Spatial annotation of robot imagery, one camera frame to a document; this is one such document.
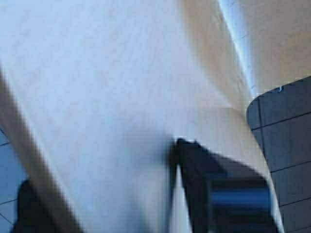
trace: grout line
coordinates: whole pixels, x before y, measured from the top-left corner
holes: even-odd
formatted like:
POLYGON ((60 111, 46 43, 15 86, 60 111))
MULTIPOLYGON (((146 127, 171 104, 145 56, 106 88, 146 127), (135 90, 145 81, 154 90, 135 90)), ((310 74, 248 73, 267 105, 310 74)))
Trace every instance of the grout line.
POLYGON ((9 221, 5 216, 3 216, 2 214, 0 214, 0 216, 3 217, 5 220, 7 220, 12 225, 12 222, 9 221))
POLYGON ((2 203, 0 203, 0 205, 2 205, 2 204, 6 204, 6 203, 10 203, 10 202, 13 202, 13 201, 16 201, 17 199, 14 199, 14 200, 9 200, 9 201, 6 201, 6 202, 2 202, 2 203))
POLYGON ((290 117, 290 118, 287 118, 287 119, 279 120, 277 122, 273 122, 273 123, 264 125, 264 126, 262 126, 262 128, 267 127, 267 126, 271 126, 271 125, 275 125, 275 124, 278 124, 278 123, 282 123, 282 122, 287 121, 287 120, 292 120, 292 119, 295 119, 295 118, 298 118, 298 117, 303 117, 304 115, 308 115, 310 113, 311 112, 306 112, 306 113, 303 113, 303 114, 300 114, 300 115, 296 115, 296 116, 293 116, 293 117, 290 117))
MULTIPOLYGON (((258 98, 258 101, 257 101, 257 105, 258 105, 259 123, 260 123, 260 126, 262 126, 261 108, 260 108, 260 100, 259 100, 259 98, 258 98)), ((265 146, 264 146, 264 136, 263 136, 262 127, 260 127, 260 134, 261 134, 262 153, 263 153, 263 156, 266 157, 266 150, 265 150, 265 146)))
POLYGON ((287 167, 284 167, 284 168, 281 168, 281 169, 278 169, 278 170, 275 170, 275 171, 271 171, 271 173, 282 171, 282 170, 285 170, 285 169, 288 169, 288 168, 292 168, 292 167, 295 167, 295 166, 300 166, 300 165, 308 164, 308 163, 311 163, 311 161, 306 161, 306 162, 303 162, 303 163, 300 163, 300 164, 295 164, 295 165, 287 166, 287 167))
POLYGON ((310 228, 310 227, 311 227, 311 226, 304 227, 304 228, 299 228, 299 229, 296 229, 296 230, 293 230, 293 231, 290 231, 290 232, 287 232, 287 233, 292 233, 292 232, 296 232, 296 231, 300 231, 300 230, 308 229, 308 228, 310 228))
POLYGON ((6 143, 3 143, 3 144, 0 144, 0 147, 6 146, 6 145, 9 145, 9 144, 10 144, 9 142, 6 142, 6 143))
POLYGON ((311 198, 304 198, 304 199, 293 201, 293 202, 290 202, 290 203, 287 203, 287 204, 284 204, 284 205, 280 205, 280 207, 284 207, 284 206, 287 206, 287 205, 295 204, 297 202, 301 202, 301 201, 304 201, 304 200, 310 200, 310 199, 311 198))

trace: curved white surface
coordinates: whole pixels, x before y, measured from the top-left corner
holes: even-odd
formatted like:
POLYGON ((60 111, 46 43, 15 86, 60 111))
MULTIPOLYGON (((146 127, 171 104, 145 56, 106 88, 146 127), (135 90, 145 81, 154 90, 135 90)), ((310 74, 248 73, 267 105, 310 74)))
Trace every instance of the curved white surface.
POLYGON ((311 73, 310 5, 2 1, 0 120, 41 195, 55 185, 86 232, 165 231, 180 136, 262 174, 282 230, 244 114, 311 73))

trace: dark object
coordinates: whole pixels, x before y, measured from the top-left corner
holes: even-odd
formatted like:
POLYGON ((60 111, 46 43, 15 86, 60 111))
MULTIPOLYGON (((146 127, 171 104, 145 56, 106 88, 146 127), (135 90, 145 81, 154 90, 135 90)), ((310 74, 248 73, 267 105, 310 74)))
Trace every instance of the dark object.
POLYGON ((197 142, 178 139, 175 151, 193 233, 278 232, 269 187, 259 174, 197 142))
POLYGON ((11 233, 60 233, 29 181, 19 188, 17 221, 11 233))

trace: tile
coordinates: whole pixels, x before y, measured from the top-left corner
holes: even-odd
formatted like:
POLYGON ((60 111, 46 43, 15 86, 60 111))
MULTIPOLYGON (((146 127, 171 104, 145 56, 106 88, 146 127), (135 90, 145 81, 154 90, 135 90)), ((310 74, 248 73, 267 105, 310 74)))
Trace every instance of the tile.
POLYGON ((15 200, 26 174, 10 145, 0 147, 0 203, 15 200))
POLYGON ((258 100, 255 99, 247 108, 247 122, 251 129, 260 127, 258 100))
POLYGON ((311 161, 311 114, 262 130, 265 156, 271 171, 311 161))
POLYGON ((311 78, 305 78, 260 96, 262 125, 295 117, 311 111, 311 78))
POLYGON ((311 198, 310 174, 311 163, 272 173, 279 204, 285 205, 294 201, 311 198))
POLYGON ((310 233, 311 232, 311 226, 305 227, 303 229, 295 230, 295 231, 290 231, 288 233, 310 233))
POLYGON ((311 226, 311 199, 282 206, 280 210, 286 232, 311 226))
POLYGON ((0 214, 3 215, 12 224, 14 224, 17 219, 16 205, 17 201, 11 201, 0 205, 0 214))
POLYGON ((12 228, 12 225, 6 219, 0 216, 0 232, 9 233, 11 228, 12 228))
POLYGON ((7 142, 8 142, 8 139, 6 138, 4 133, 0 130, 0 145, 7 143, 7 142))
POLYGON ((257 140, 257 143, 259 145, 259 147, 261 148, 261 151, 263 151, 263 147, 262 147, 262 139, 261 139, 261 130, 260 129, 257 129, 257 130, 253 130, 252 131, 254 137, 256 138, 257 140))

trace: black object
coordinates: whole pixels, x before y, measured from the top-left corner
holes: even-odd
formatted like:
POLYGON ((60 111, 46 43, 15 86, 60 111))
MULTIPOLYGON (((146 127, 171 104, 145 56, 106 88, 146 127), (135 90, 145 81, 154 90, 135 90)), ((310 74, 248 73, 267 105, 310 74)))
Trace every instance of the black object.
POLYGON ((60 233, 29 181, 18 191, 17 221, 11 233, 60 233))
POLYGON ((277 233, 266 180, 245 165, 178 139, 193 233, 277 233))

